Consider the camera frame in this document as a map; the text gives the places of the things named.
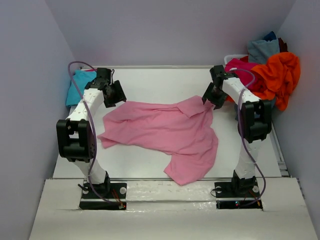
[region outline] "white wall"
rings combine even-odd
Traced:
[[[44,0],[1,0],[0,33],[0,239],[26,240],[57,159],[74,58]]]
[[[300,178],[320,237],[320,1],[297,0],[278,36],[300,57],[301,77],[274,125],[289,172]]]
[[[214,65],[277,31],[295,0],[46,0],[77,60]]]

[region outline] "white table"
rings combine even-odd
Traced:
[[[209,68],[119,68],[115,69],[114,79],[120,80],[128,101],[159,104],[174,104],[195,95],[202,96],[211,82]],[[97,134],[104,132],[102,118],[113,109],[105,108],[104,105],[98,109],[94,116]],[[235,116],[234,105],[230,102],[213,112],[212,128],[219,139],[219,145],[215,164],[206,174],[206,179],[231,178],[233,175],[241,146]],[[112,179],[169,178],[163,170],[171,156],[160,151],[120,144],[103,149],[98,143],[97,159]],[[278,150],[271,133],[263,141],[257,162],[266,177],[281,177],[278,160]],[[78,167],[58,157],[54,179],[83,177]]]
[[[214,181],[128,181],[126,211],[107,211],[78,208],[82,179],[47,180],[30,240],[316,240],[297,180],[266,181],[263,211],[217,210]]]

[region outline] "orange towel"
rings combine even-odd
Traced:
[[[300,78],[299,58],[291,52],[281,52],[269,57],[266,64],[254,66],[251,72],[257,78],[253,94],[268,100],[276,97],[276,107],[284,111]]]

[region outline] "white basket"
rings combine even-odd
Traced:
[[[234,54],[234,55],[227,55],[224,57],[224,64],[227,65],[232,59],[242,59],[243,57],[248,56],[247,54]]]

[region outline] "pink cloth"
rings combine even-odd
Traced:
[[[241,61],[239,59],[233,58],[230,62],[228,62],[225,65],[224,70],[227,72],[229,71],[231,68],[238,68],[238,69],[244,69],[244,70],[248,70],[250,71],[254,66],[258,65],[258,63],[255,62],[244,62]],[[243,85],[247,85],[248,83],[250,83],[252,81],[252,76],[245,72],[245,71],[236,71],[235,72],[240,81],[242,82]],[[255,83],[251,84],[248,89],[249,90],[253,90]]]
[[[171,155],[164,172],[177,184],[202,179],[215,163],[212,104],[194,96],[175,104],[127,101],[103,117],[102,146],[136,145]]]

